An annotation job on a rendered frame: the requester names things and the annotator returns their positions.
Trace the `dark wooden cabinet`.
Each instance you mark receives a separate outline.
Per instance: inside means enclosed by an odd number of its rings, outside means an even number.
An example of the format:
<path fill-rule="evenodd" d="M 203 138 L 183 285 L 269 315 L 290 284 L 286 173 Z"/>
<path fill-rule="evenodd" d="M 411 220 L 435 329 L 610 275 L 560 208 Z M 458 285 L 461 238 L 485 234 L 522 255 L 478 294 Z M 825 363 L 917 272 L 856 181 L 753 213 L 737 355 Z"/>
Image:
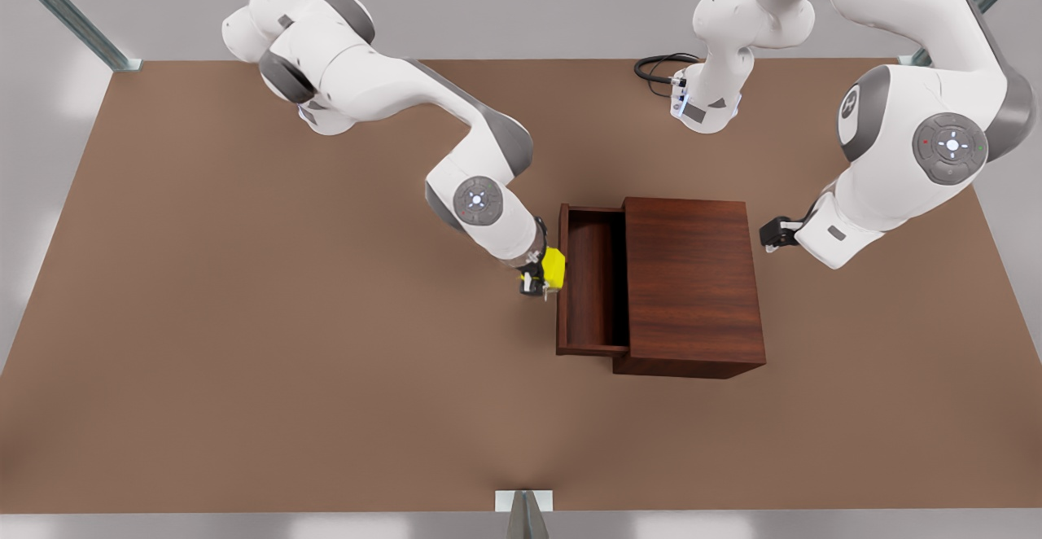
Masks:
<path fill-rule="evenodd" d="M 628 197 L 628 353 L 615 375 L 729 379 L 765 365 L 741 201 Z"/>

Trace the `small yellow block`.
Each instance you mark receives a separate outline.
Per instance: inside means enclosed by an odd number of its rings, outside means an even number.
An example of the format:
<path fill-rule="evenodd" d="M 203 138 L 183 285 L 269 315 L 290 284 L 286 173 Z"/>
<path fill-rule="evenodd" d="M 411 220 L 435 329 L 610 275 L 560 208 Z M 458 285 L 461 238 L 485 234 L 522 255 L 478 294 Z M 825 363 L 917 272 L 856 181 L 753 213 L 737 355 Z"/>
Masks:
<path fill-rule="evenodd" d="M 566 258 L 557 248 L 547 247 L 541 261 L 544 291 L 561 291 L 566 276 Z"/>

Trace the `dark wooden drawer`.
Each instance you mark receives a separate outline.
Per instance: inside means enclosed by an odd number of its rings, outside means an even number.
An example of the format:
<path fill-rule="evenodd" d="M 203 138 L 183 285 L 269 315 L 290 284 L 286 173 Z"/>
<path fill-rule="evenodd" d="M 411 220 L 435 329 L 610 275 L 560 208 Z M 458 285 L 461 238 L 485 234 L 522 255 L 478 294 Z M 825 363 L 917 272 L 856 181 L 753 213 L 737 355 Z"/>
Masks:
<path fill-rule="evenodd" d="M 566 278 L 559 292 L 557 354 L 624 357 L 629 351 L 624 209 L 559 209 Z"/>

